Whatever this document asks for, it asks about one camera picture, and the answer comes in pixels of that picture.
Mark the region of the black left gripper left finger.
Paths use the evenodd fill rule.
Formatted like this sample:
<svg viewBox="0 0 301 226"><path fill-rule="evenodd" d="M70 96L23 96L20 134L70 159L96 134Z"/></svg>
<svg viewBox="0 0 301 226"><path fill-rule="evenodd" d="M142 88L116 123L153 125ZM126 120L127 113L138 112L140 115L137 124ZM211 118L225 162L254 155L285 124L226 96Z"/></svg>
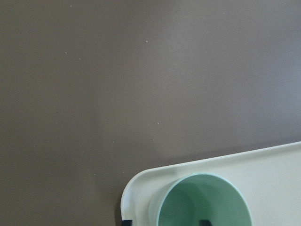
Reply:
<svg viewBox="0 0 301 226"><path fill-rule="evenodd" d="M121 222L121 226L132 226L133 225L133 221L130 220L122 220Z"/></svg>

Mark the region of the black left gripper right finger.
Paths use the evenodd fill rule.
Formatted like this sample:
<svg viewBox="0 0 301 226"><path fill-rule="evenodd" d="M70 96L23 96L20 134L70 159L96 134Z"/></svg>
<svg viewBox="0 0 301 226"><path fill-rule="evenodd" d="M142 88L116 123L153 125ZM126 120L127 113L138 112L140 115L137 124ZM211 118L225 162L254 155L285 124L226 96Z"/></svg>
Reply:
<svg viewBox="0 0 301 226"><path fill-rule="evenodd" d="M202 219L199 221L200 226L211 226L211 222L208 219Z"/></svg>

